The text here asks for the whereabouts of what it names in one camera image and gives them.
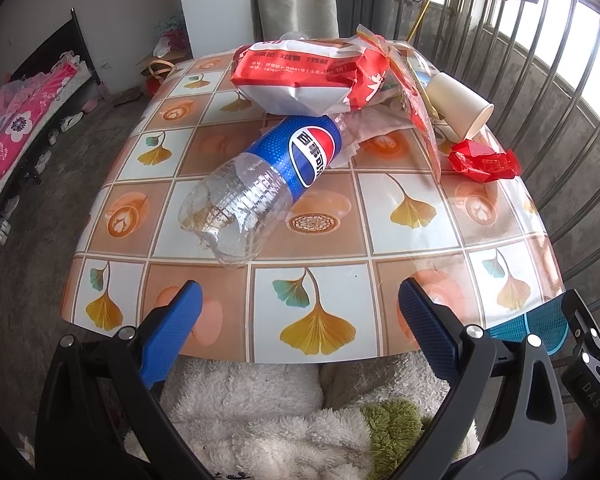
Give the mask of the patterned vinyl tablecloth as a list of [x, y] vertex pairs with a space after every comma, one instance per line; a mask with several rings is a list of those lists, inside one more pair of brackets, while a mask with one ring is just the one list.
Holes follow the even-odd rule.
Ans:
[[307, 190], [260, 256], [217, 263], [178, 222], [202, 178], [274, 125], [230, 82], [230, 55], [181, 62], [149, 102], [96, 195], [76, 245], [62, 317], [112, 335], [168, 304], [188, 281], [204, 293], [189, 356], [318, 363], [412, 351], [399, 312], [406, 278], [485, 328], [527, 323], [562, 293], [539, 213], [520, 179], [435, 177], [418, 134], [364, 143]]

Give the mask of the red white paper food bag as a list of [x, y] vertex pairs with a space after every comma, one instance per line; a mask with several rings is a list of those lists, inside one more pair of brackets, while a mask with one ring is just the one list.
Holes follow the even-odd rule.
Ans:
[[270, 114], [320, 117], [366, 107], [388, 68], [387, 55], [358, 37], [281, 39], [236, 51], [230, 81]]

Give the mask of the bed with pink bedding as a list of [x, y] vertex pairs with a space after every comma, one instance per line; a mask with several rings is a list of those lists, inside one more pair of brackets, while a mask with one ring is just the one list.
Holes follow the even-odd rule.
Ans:
[[0, 209], [20, 174], [37, 181], [30, 161], [41, 136], [86, 84], [100, 84], [76, 14], [42, 42], [0, 89]]

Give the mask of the metal balcony railing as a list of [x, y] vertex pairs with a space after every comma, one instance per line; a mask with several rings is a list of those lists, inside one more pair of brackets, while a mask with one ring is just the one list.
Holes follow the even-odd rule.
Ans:
[[[424, 0], [389, 0], [406, 39]], [[565, 283], [600, 310], [600, 0], [431, 0], [413, 44], [494, 105]]]

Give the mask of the Pepsi plastic bottle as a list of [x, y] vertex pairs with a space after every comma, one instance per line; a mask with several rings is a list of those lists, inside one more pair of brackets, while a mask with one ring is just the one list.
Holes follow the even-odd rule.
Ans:
[[256, 258], [291, 206], [358, 143], [362, 114], [288, 116], [204, 177], [178, 211], [223, 266]]

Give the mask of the clear red printed plastic wrapper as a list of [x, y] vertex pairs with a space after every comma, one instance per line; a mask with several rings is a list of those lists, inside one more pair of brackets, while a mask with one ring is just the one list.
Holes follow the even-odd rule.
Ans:
[[425, 84], [419, 75], [432, 78], [437, 75], [436, 68], [406, 40], [388, 40], [358, 24], [356, 38], [381, 51], [388, 61], [385, 82], [374, 95], [396, 89], [402, 101], [404, 113], [419, 133], [420, 142], [425, 148], [434, 180], [440, 182], [442, 168], [438, 151], [434, 122], [439, 119], [425, 90]]

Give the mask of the white paper cup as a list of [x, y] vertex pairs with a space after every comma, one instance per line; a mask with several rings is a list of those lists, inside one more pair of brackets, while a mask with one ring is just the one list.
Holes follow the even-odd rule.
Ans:
[[435, 74], [425, 91], [432, 106], [460, 140], [472, 139], [494, 110], [492, 103], [446, 73]]

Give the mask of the blue mesh trash basket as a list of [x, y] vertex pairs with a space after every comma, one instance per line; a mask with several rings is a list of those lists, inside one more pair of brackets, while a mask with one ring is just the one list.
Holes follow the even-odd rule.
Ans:
[[569, 333], [565, 315], [562, 313], [564, 296], [547, 300], [539, 307], [516, 316], [511, 320], [488, 329], [494, 339], [521, 342], [528, 335], [541, 338], [549, 356], [554, 356]]

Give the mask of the white green fluffy garment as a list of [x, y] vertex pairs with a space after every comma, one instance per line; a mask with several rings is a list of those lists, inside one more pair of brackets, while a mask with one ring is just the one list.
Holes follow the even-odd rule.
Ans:
[[324, 365], [181, 356], [160, 404], [215, 479], [385, 479], [449, 390], [419, 351]]

